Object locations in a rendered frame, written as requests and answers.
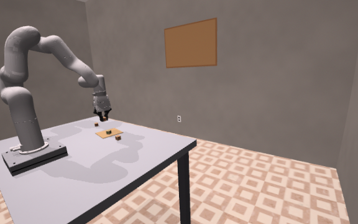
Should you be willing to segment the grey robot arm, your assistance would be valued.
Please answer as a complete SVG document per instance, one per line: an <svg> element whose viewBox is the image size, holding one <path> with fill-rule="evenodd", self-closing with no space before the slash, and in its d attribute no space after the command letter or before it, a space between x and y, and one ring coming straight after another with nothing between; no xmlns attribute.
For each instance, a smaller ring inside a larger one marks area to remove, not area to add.
<svg viewBox="0 0 358 224"><path fill-rule="evenodd" d="M78 79L81 87L93 88L94 96L106 95L104 76L96 75L89 66L79 60L61 38L51 35L40 39L40 32L31 26L14 30L4 46L5 67L0 69L0 94L3 102L9 105L20 141L19 145L10 147L10 151L20 150L21 155L33 154L48 147L48 142L44 142L42 137L33 97L30 91L24 88L24 82L29 77L29 50L53 54L64 67L81 75Z"/></svg>

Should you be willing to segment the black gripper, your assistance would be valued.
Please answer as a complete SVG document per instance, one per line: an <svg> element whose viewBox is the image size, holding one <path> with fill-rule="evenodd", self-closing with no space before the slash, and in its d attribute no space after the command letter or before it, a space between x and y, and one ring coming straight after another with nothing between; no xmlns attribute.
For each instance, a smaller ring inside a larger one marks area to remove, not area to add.
<svg viewBox="0 0 358 224"><path fill-rule="evenodd" d="M93 104L94 104L93 113L99 116L100 121L102 122L104 121L102 116L102 111L104 111L105 114L104 117L106 117L108 121L108 113L112 110L108 95L95 96L93 99Z"/></svg>

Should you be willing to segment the tan flat mat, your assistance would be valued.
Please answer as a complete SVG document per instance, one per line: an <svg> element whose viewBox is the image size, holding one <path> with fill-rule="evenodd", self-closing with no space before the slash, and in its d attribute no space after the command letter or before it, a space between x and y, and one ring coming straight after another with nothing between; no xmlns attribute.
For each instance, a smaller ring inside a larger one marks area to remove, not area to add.
<svg viewBox="0 0 358 224"><path fill-rule="evenodd" d="M101 131L101 132L98 132L98 133L95 133L95 134L97 134L99 137L104 139L104 138L108 138L108 137L123 133L122 131L120 131L120 130L118 130L116 128L112 128L110 130L111 130L111 134L106 134L107 130Z"/></svg>

